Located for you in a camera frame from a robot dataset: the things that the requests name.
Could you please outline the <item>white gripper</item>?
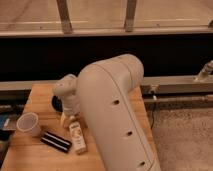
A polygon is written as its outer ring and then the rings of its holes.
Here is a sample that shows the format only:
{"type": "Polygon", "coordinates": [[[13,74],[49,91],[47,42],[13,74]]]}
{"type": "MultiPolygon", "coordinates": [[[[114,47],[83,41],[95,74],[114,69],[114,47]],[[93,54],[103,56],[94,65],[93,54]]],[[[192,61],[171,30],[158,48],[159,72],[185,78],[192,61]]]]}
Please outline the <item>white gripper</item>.
{"type": "Polygon", "coordinates": [[[79,108],[64,108],[61,119],[60,119],[60,124],[63,128],[68,128],[69,125],[71,124],[72,121],[76,119],[76,116],[80,112],[79,108]]]}

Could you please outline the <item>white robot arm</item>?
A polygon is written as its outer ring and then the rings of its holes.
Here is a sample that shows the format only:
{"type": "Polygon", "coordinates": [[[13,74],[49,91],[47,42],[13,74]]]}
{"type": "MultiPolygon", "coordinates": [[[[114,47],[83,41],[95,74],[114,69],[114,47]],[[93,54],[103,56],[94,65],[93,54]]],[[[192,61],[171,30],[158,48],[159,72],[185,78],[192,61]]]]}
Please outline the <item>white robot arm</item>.
{"type": "Polygon", "coordinates": [[[143,75],[142,62],[123,54],[91,63],[53,86],[62,101],[62,123],[83,114],[106,171],[161,171],[129,100],[143,75]]]}

